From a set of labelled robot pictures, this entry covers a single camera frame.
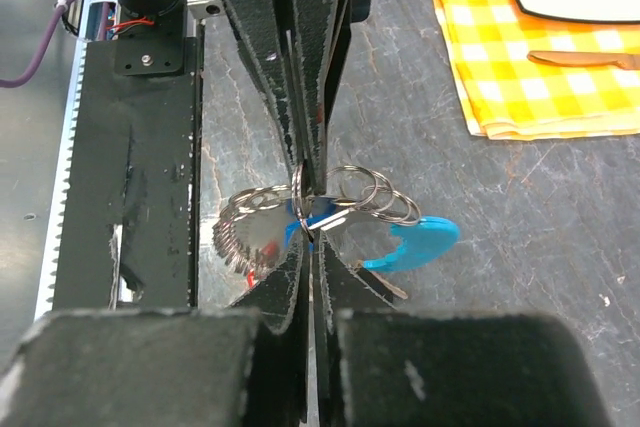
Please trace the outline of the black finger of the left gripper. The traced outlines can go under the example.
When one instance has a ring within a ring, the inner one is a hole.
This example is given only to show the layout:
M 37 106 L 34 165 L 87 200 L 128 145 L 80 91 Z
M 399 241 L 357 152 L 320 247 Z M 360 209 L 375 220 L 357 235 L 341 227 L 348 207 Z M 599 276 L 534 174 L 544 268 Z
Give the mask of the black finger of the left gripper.
M 276 124 L 284 162 L 292 174 L 302 161 L 294 121 L 293 87 L 287 78 L 275 0 L 222 0 L 238 52 Z
M 371 0 L 291 0 L 292 70 L 303 186 L 322 194 L 327 183 L 327 128 L 351 41 Z

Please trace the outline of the blue key tag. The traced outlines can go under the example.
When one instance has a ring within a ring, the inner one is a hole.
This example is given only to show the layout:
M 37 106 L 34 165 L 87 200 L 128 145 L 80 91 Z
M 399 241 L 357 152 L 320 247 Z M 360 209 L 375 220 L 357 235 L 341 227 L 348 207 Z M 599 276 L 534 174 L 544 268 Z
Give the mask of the blue key tag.
M 314 233 L 317 230 L 332 231 L 345 228 L 349 222 L 355 219 L 355 213 L 354 207 L 342 206 L 336 198 L 315 198 L 310 214 L 304 221 L 295 218 L 285 227 L 283 246 L 288 248 L 294 234 L 298 231 Z

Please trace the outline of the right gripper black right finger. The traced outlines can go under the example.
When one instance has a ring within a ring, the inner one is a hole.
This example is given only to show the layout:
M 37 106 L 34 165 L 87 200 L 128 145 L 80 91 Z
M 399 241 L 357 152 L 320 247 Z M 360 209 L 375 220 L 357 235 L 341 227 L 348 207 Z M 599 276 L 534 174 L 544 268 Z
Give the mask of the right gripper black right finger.
M 536 312 L 395 310 L 315 237 L 319 421 L 324 426 L 607 426 L 582 349 Z

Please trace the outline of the metal keyring plate blue handle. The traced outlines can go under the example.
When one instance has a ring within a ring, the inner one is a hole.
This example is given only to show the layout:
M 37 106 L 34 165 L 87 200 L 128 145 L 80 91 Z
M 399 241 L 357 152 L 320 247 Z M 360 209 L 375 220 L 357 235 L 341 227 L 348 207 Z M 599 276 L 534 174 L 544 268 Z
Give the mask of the metal keyring plate blue handle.
M 360 262 L 361 267 L 378 273 L 417 269 L 442 256 L 458 241 L 460 230 L 454 222 L 424 216 L 417 203 L 397 190 L 382 173 L 355 165 L 328 172 L 331 177 L 337 174 L 361 176 L 365 185 L 354 198 L 347 196 L 344 187 L 337 196 L 319 197 L 336 198 L 340 205 L 354 207 L 355 219 L 345 228 L 317 231 L 338 236 L 352 225 L 376 222 L 388 225 L 390 234 L 399 240 L 395 250 L 365 259 Z M 276 267 L 288 250 L 283 246 L 285 227 L 295 218 L 304 221 L 315 198 L 302 198 L 299 189 L 290 185 L 258 187 L 235 194 L 212 228 L 216 253 L 227 266 L 246 276 L 256 252 L 270 241 L 277 241 L 280 257 Z

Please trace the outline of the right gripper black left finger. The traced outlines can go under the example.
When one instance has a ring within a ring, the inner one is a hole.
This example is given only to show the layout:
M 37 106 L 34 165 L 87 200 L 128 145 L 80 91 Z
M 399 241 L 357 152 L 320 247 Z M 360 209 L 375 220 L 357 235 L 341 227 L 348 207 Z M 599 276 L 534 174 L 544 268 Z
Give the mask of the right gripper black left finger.
M 307 414 L 309 244 L 224 309 L 74 309 L 23 337 L 5 426 L 296 426 Z

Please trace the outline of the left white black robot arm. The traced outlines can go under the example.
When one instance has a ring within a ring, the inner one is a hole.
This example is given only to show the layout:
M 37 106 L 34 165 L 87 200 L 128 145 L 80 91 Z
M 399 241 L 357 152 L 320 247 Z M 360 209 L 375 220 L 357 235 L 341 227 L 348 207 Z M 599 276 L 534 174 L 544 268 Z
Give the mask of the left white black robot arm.
M 327 129 L 351 41 L 371 0 L 221 0 L 242 62 L 276 123 L 285 162 L 303 190 L 327 183 Z M 119 0 L 161 23 L 186 0 Z

